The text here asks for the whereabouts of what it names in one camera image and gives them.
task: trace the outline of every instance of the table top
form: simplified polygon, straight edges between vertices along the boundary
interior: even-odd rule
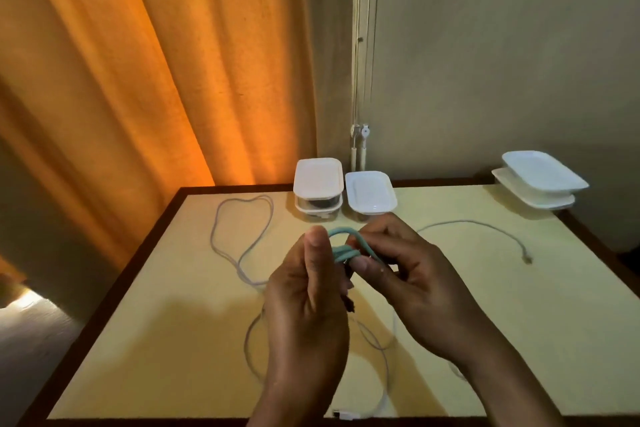
[[[422,233],[442,248],[563,414],[629,414],[615,423],[632,421],[630,415],[640,412],[640,300],[630,289],[637,285],[635,277],[568,213],[563,220],[600,258],[554,214],[527,208],[498,185],[404,184],[417,186],[396,188],[396,213],[414,229],[477,220],[524,243],[533,256],[530,265],[515,241],[486,227],[455,223]],[[260,313],[262,295],[212,252],[209,234],[224,199],[257,193],[271,196],[275,211],[243,265],[249,277],[266,279],[310,226],[295,209],[291,186],[183,188],[23,422],[248,417],[261,385],[245,364],[243,342]],[[237,257],[268,215],[264,202],[225,204],[216,245]],[[348,212],[322,224],[362,226]],[[354,282],[356,317],[387,343],[392,337],[388,304],[359,278]],[[399,321],[396,337],[388,352],[389,400],[378,415],[484,415],[468,383],[422,349]],[[264,371],[264,324],[254,330],[249,349]],[[371,410],[385,381],[383,365],[380,353],[352,325],[348,365],[332,408]]]

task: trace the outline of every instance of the plastic container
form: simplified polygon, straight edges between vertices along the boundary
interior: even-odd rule
[[[573,193],[589,187],[587,181],[544,152],[512,151],[505,153],[502,160],[508,167],[493,170],[493,175],[532,208],[568,208],[575,203]]]
[[[296,208],[311,217],[334,218],[342,206],[342,164],[332,157],[301,159],[296,166],[293,193]]]
[[[349,206],[355,212],[367,217],[396,209],[396,191],[384,172],[348,172],[344,178]]]

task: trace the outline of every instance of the dark wooden table border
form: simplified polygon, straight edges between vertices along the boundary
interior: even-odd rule
[[[460,186],[481,185],[493,183],[492,177],[487,178],[452,178],[429,180],[401,180],[394,181],[394,187],[427,187],[427,186]],[[109,318],[118,307],[118,304],[129,290],[132,282],[144,266],[156,244],[171,223],[173,217],[180,209],[187,196],[190,194],[231,194],[235,192],[280,192],[291,191],[292,184],[271,184],[253,186],[211,186],[211,187],[182,187],[168,204],[164,213],[157,220],[147,238],[142,242],[136,253],[120,273],[115,283],[102,300],[91,319],[87,322],[82,332],[71,345],[69,351],[62,359],[56,370],[46,382],[34,402],[27,409],[25,415],[18,423],[19,427],[39,426],[46,424],[48,427],[105,427],[117,424],[119,427],[173,427],[190,424],[193,427],[215,423],[218,426],[235,427],[244,425],[246,419],[47,419],[60,395],[66,389],[68,383],[75,375],[93,343],[96,341]],[[585,245],[587,245],[611,271],[640,298],[640,280],[624,265],[620,264],[616,255],[604,246],[582,223],[576,220],[571,213],[563,211],[558,213],[558,218],[563,221]],[[571,426],[631,426],[640,424],[638,415],[577,415],[565,417]],[[333,419],[325,419],[321,424],[335,425]],[[370,427],[414,427],[428,423],[432,426],[485,426],[488,422],[485,417],[400,417],[397,419],[366,419],[351,421],[358,425]]]

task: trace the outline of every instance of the floor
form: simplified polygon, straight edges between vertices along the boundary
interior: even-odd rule
[[[35,293],[0,309],[0,427],[16,425],[80,329]]]

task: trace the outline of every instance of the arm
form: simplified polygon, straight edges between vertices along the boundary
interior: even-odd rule
[[[269,278],[269,362],[248,426],[298,427],[329,408],[349,353],[347,311],[326,230],[312,227]]]
[[[351,268],[387,298],[417,342],[460,369],[493,425],[564,425],[524,360],[436,246],[391,213],[360,233],[399,273],[370,257],[352,259]],[[348,243],[358,246],[352,238]]]

